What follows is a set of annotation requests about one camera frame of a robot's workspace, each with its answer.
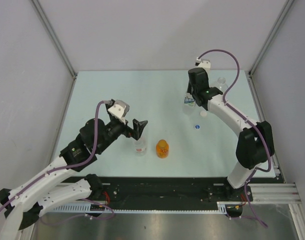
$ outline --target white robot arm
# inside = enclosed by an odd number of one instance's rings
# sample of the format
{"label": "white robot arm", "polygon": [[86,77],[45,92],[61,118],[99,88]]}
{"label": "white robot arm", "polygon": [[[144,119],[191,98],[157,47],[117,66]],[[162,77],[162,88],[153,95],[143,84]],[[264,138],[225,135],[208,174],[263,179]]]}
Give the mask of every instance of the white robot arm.
{"label": "white robot arm", "polygon": [[197,59],[196,65],[197,67],[188,71],[187,91],[198,106],[218,116],[237,135],[238,162],[227,177],[227,181],[233,189],[239,189],[254,170],[267,161],[264,145],[253,126],[256,126],[263,135],[270,156],[275,153],[271,125],[267,121],[257,122],[249,118],[230,102],[225,101],[223,93],[219,89],[209,87],[208,74],[211,64],[208,60]]}
{"label": "white robot arm", "polygon": [[[110,122],[105,124],[98,119],[99,106],[106,105]],[[0,239],[12,239],[17,230],[22,230],[35,223],[39,217],[49,210],[65,203],[79,199],[97,199],[103,193],[103,185],[95,174],[89,174],[84,179],[70,186],[51,191],[63,180],[80,172],[85,167],[97,160],[95,154],[100,155],[120,135],[138,140],[148,121],[133,119],[133,128],[128,126],[125,116],[129,111],[129,105],[121,100],[102,101],[96,109],[96,117],[90,119],[82,127],[68,146],[60,152],[60,155],[45,169],[36,174],[25,184],[15,189],[0,190],[0,203],[6,209],[6,218],[20,218],[18,227],[6,228],[0,234]]]}

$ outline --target white bracket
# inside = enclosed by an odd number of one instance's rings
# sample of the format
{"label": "white bracket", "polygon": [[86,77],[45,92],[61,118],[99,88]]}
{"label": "white bracket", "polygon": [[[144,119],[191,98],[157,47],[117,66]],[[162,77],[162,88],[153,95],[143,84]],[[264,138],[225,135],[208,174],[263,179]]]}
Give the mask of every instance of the white bracket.
{"label": "white bracket", "polygon": [[121,100],[116,100],[113,106],[108,109],[108,112],[123,124],[126,124],[125,116],[128,111],[129,105]]}
{"label": "white bracket", "polygon": [[207,74],[209,75],[210,71],[211,71],[211,61],[209,60],[200,60],[200,59],[196,59],[196,63],[198,64],[198,68],[203,68]]}

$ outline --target gray wall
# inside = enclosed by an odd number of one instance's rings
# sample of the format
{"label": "gray wall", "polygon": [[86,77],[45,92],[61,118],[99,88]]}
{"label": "gray wall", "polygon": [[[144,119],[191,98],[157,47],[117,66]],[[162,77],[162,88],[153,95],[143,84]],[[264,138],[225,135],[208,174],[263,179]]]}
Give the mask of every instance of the gray wall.
{"label": "gray wall", "polygon": [[254,80],[282,170],[305,207],[305,0],[294,5]]}
{"label": "gray wall", "polygon": [[[40,0],[76,71],[186,70],[209,49],[256,59],[286,0]],[[236,69],[225,54],[212,69]]]}
{"label": "gray wall", "polygon": [[0,0],[0,189],[49,162],[71,85],[30,2]]}

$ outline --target light blue table surface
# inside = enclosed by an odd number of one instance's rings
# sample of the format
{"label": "light blue table surface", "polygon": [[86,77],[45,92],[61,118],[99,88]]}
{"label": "light blue table surface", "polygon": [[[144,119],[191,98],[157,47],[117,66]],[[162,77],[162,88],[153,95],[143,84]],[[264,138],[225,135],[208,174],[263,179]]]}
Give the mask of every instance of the light blue table surface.
{"label": "light blue table surface", "polygon": [[[230,85],[235,70],[212,70],[209,82],[226,78]],[[120,136],[98,160],[79,172],[78,176],[93,173],[103,177],[226,177],[233,170],[238,138],[212,113],[200,116],[201,107],[192,115],[183,113],[183,101],[188,85],[187,70],[163,71],[80,71],[76,79],[67,114],[56,148],[56,155],[74,140],[85,123],[95,116],[101,100],[123,100],[130,105],[126,115],[132,120],[148,120],[148,148],[138,155],[133,140]],[[253,98],[246,75],[240,72],[227,99],[249,117],[257,120]],[[109,122],[102,106],[99,118]],[[156,144],[165,139],[169,156],[160,159]],[[255,177],[275,177],[274,170],[257,171]]]}

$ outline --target clear plastic bottle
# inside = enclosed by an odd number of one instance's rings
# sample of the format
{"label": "clear plastic bottle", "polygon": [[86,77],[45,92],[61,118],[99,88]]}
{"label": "clear plastic bottle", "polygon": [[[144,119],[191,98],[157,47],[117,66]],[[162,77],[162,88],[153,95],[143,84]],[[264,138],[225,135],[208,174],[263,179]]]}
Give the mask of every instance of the clear plastic bottle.
{"label": "clear plastic bottle", "polygon": [[184,114],[186,115],[191,115],[194,110],[195,110],[195,99],[193,98],[193,96],[189,93],[186,92],[185,96],[184,96],[184,102],[182,105],[182,111]]}
{"label": "clear plastic bottle", "polygon": [[213,88],[216,87],[218,88],[220,91],[222,91],[222,93],[224,94],[227,89],[228,89],[228,85],[226,83],[226,79],[224,77],[220,77],[217,79],[217,81],[214,81],[213,83],[211,83],[209,85],[209,87]]}
{"label": "clear plastic bottle", "polygon": [[138,140],[133,140],[133,146],[136,153],[143,155],[147,151],[148,129],[145,129]]}
{"label": "clear plastic bottle", "polygon": [[144,136],[139,138],[139,140],[134,140],[133,145],[134,145],[134,150],[138,154],[144,154],[147,150],[147,140]]}

